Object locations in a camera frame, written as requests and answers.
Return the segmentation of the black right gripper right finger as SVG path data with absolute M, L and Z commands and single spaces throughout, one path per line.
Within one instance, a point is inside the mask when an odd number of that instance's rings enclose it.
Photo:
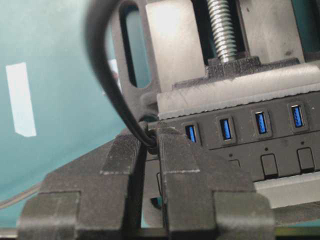
M 272 231 L 269 201 L 249 173 L 165 122 L 156 125 L 169 231 Z

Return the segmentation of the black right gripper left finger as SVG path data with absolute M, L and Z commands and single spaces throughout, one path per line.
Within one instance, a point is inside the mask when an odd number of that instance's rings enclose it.
M 20 231 L 124 231 L 141 225 L 146 148 L 133 135 L 48 173 L 18 221 Z

